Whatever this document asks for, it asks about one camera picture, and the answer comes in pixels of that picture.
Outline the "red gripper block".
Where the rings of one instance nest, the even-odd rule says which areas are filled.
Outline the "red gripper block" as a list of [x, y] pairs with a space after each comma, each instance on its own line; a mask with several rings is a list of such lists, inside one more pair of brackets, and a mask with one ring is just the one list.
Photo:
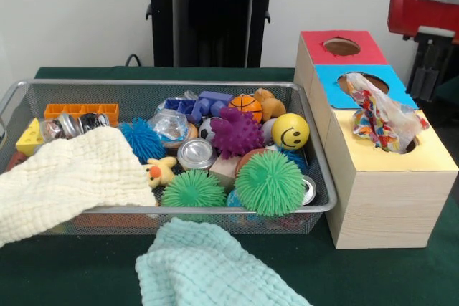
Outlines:
[[[415, 37], [417, 51], [407, 91], [422, 91], [427, 69], [426, 100], [431, 101], [443, 80], [452, 43], [458, 43], [458, 0], [390, 0], [387, 26], [391, 33]], [[431, 40], [428, 34], [446, 38]]]

